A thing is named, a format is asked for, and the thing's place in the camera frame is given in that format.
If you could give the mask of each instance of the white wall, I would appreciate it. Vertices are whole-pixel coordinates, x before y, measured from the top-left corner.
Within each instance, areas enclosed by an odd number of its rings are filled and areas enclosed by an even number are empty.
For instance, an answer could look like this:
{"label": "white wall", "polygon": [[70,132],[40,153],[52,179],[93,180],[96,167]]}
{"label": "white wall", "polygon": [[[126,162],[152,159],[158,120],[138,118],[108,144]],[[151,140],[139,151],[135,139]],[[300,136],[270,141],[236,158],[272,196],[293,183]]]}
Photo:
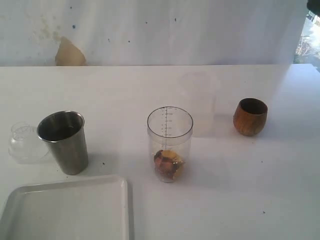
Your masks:
{"label": "white wall", "polygon": [[60,36],[89,65],[291,63],[306,2],[0,0],[0,66],[54,65]]}

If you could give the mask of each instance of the wooden cup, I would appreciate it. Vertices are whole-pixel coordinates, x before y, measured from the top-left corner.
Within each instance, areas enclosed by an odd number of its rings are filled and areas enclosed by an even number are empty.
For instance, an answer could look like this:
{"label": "wooden cup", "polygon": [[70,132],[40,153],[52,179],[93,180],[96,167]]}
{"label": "wooden cup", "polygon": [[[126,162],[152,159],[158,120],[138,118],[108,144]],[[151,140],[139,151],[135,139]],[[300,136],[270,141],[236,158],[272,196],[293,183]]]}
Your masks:
{"label": "wooden cup", "polygon": [[267,105],[255,98],[242,99],[235,110],[233,125],[245,136],[254,136],[261,132],[267,120]]}

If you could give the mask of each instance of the metal tumbler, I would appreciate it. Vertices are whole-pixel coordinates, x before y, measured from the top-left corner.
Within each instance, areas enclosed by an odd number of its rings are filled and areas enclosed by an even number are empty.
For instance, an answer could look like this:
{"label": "metal tumbler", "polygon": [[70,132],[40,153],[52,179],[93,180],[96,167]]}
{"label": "metal tumbler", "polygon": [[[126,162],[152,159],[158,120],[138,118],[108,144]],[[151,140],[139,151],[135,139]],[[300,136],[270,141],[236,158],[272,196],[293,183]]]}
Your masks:
{"label": "metal tumbler", "polygon": [[85,119],[75,111],[59,111],[47,116],[37,127],[61,170],[76,175],[88,166],[84,132]]}

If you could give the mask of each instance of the glass jar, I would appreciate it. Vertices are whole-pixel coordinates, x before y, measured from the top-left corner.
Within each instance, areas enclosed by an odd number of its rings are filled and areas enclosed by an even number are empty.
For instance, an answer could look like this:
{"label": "glass jar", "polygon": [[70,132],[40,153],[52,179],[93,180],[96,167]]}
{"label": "glass jar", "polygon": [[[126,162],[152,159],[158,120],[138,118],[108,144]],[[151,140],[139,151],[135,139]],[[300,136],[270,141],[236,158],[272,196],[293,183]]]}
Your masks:
{"label": "glass jar", "polygon": [[147,119],[149,155],[158,178],[173,183],[188,162],[194,121],[191,115],[175,106],[160,107]]}

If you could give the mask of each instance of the food in measuring cup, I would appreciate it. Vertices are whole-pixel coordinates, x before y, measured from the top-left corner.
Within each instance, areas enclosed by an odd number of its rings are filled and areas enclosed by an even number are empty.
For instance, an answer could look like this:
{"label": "food in measuring cup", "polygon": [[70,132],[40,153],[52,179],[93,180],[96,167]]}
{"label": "food in measuring cup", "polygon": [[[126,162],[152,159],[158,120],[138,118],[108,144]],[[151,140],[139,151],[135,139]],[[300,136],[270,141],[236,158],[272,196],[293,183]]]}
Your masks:
{"label": "food in measuring cup", "polygon": [[159,150],[153,160],[155,171],[169,181],[176,180],[183,171],[184,161],[172,150]]}

